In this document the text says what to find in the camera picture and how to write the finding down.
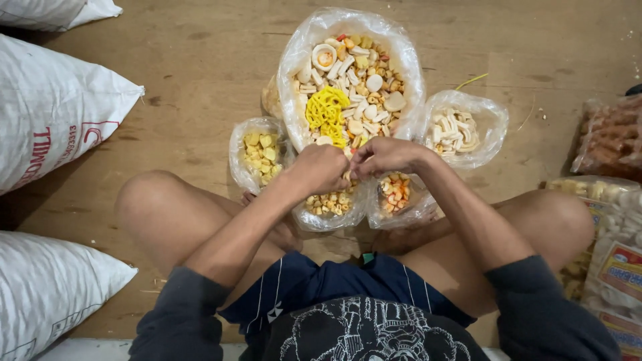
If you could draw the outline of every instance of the yellow string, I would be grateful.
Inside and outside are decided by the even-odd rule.
[[[343,91],[330,86],[324,87],[312,95],[306,105],[306,119],[310,128],[319,128],[322,136],[332,138],[334,146],[345,147],[342,127],[345,120],[341,114],[341,108],[348,105],[350,105],[350,99]]]
[[[479,79],[481,79],[481,78],[483,78],[484,76],[487,76],[487,75],[488,75],[488,73],[483,74],[483,75],[480,75],[480,76],[476,76],[476,77],[474,77],[474,78],[472,78],[472,79],[470,79],[470,80],[467,80],[467,81],[465,81],[464,83],[462,83],[461,85],[459,85],[458,87],[456,87],[456,88],[455,88],[455,90],[459,90],[459,89],[461,89],[464,85],[466,85],[466,84],[470,84],[470,83],[474,82],[475,80],[479,80]]]

